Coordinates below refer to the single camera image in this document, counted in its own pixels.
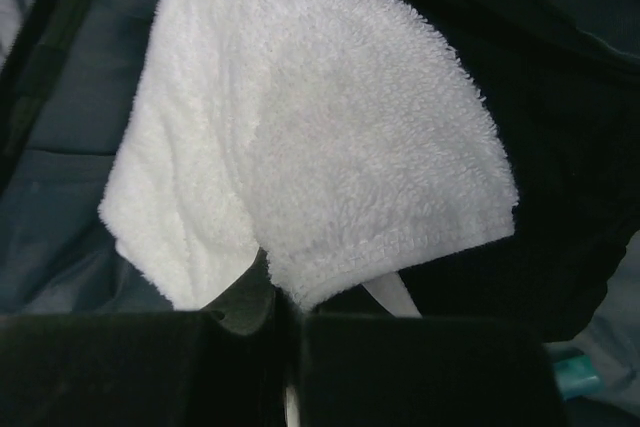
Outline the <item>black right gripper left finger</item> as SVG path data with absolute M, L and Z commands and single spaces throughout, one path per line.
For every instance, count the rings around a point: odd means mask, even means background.
M 274 426 L 277 296 L 259 254 L 200 311 L 1 321 L 5 426 Z

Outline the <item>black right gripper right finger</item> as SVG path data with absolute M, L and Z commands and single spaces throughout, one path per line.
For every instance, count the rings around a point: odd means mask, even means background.
M 535 333 L 494 318 L 298 318 L 304 426 L 565 426 Z

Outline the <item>white towel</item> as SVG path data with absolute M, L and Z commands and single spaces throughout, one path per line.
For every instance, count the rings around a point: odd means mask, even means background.
M 99 214 L 176 309 L 264 250 L 308 311 L 511 236 L 517 202 L 480 91 L 401 0 L 159 0 Z

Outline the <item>blue fish print suitcase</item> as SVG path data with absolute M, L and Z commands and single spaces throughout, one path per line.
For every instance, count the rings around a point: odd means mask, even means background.
M 157 0 L 36 0 L 1 81 L 1 307 L 162 310 L 121 259 L 97 204 L 142 69 Z M 639 404 L 639 228 L 591 321 L 567 339 Z

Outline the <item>black garment with label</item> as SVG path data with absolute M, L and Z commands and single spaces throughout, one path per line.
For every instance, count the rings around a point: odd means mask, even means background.
M 479 84 L 520 201 L 507 239 L 405 269 L 426 315 L 574 337 L 639 228 L 639 68 L 549 0 L 405 0 Z

